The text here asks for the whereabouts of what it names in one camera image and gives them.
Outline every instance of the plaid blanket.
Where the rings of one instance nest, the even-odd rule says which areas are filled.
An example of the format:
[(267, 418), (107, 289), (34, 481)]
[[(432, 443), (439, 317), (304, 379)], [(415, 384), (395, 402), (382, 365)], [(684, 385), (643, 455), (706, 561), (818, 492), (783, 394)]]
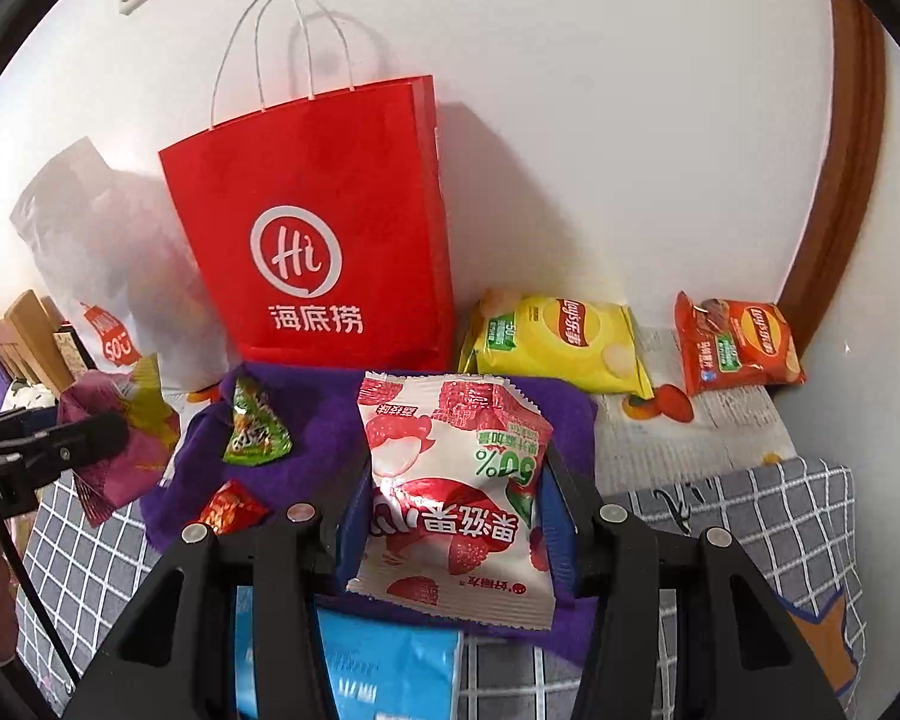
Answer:
[[(609, 500), (661, 530), (692, 536), (714, 525), (730, 530), (818, 652), (847, 715), (855, 716), (866, 622), (855, 568), (848, 469), (794, 458)], [(93, 529), (83, 518), (69, 475), (48, 490), (25, 565), (77, 668), (87, 666), (156, 557), (146, 545), (136, 505)], [(72, 688), (22, 594), (18, 615), (21, 658), (50, 702), (62, 709)], [(832, 646), (833, 637), (840, 637), (842, 646)], [(676, 642), (676, 601), (672, 592), (664, 591), (655, 718), (673, 713)], [(566, 720), (579, 681), (575, 666), (539, 648), (468, 637), (458, 720)]]

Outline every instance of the strawberry candy packet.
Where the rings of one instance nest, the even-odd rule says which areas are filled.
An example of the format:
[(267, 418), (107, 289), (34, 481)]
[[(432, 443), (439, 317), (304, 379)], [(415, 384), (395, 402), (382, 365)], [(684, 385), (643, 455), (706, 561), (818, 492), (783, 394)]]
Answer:
[(536, 507), (553, 428), (495, 376), (367, 373), (357, 399), (375, 485), (347, 589), (443, 617), (549, 630)]

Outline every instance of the wooden chair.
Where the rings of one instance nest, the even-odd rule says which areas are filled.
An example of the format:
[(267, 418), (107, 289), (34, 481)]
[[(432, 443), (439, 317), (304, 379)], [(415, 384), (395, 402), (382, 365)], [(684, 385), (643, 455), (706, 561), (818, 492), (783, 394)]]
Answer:
[(53, 340), (59, 327), (55, 306), (53, 312), (56, 318), (51, 320), (33, 290), (20, 295), (0, 319), (0, 362), (10, 376), (44, 384), (59, 397), (74, 377)]

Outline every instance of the lay's logo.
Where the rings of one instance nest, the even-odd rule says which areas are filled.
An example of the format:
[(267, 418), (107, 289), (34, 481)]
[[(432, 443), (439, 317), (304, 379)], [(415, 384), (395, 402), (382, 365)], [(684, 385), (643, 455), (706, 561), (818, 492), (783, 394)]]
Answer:
[(589, 346), (583, 333), (586, 306), (576, 300), (560, 300), (559, 333), (570, 346)]
[(780, 348), (779, 322), (762, 308), (751, 306), (746, 309), (741, 329), (746, 341), (767, 356), (773, 357), (778, 352)]

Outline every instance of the metal screw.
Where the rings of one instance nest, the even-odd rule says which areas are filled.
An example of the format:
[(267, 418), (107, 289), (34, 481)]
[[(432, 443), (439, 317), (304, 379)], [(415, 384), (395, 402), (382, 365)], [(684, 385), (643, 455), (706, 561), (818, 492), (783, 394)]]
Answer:
[(313, 519), (317, 510), (309, 503), (295, 503), (290, 509), (287, 509), (287, 519), (290, 522), (306, 522)]
[(730, 536), (730, 532), (723, 528), (710, 528), (706, 532), (706, 540), (715, 547), (725, 549), (733, 543), (733, 536)]
[(198, 541), (203, 541), (206, 535), (207, 526), (202, 522), (194, 522), (183, 529), (183, 533), (180, 533), (180, 538), (183, 538), (183, 541), (186, 541), (188, 544), (196, 544)]
[(628, 515), (629, 512), (626, 509), (615, 503), (608, 503), (600, 507), (600, 519), (605, 519), (607, 522), (618, 524), (626, 522)]

